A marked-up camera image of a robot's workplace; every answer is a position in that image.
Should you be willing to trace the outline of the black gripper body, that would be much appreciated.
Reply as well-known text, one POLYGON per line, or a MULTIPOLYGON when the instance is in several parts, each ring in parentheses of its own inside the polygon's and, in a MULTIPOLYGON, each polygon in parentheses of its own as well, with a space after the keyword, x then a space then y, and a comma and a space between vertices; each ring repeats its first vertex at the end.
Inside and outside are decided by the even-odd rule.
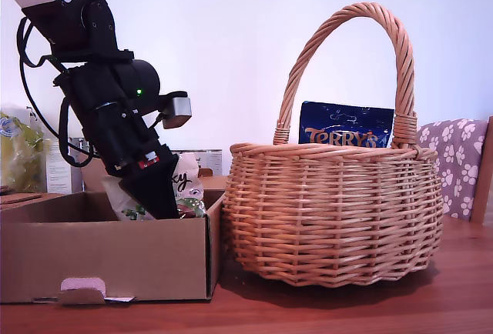
POLYGON ((110 102, 94 111, 94 146, 106 171, 116 177, 161 169, 173 174, 173 155, 160 145, 155 131, 142 117, 120 102, 110 102))

